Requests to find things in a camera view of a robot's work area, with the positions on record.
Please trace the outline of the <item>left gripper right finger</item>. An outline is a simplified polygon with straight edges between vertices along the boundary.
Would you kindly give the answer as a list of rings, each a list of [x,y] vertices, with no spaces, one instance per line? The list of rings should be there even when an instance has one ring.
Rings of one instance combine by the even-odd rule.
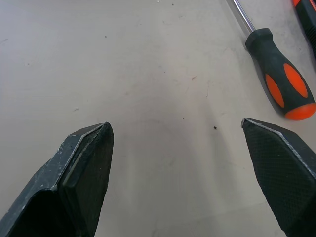
[[[316,153],[294,132],[241,122],[257,182],[287,237],[316,237]]]

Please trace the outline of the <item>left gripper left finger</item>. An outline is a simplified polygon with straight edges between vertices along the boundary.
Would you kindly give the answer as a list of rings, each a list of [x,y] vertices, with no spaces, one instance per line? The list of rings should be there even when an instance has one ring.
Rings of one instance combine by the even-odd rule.
[[[113,147],[108,122],[70,134],[0,219],[0,237],[94,237]]]

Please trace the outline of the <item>black orange handled hammer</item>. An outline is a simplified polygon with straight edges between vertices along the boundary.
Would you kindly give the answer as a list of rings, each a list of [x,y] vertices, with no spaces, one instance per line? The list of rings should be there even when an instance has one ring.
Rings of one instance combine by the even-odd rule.
[[[292,0],[316,60],[316,0]]]

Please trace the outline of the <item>black orange handled screwdriver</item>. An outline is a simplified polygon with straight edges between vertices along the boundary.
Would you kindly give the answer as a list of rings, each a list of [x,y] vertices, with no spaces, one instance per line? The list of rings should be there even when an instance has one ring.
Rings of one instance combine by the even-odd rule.
[[[255,59],[273,107],[286,119],[300,121],[316,113],[316,101],[304,77],[281,53],[269,28],[256,29],[238,0],[226,0],[247,32],[245,47]]]

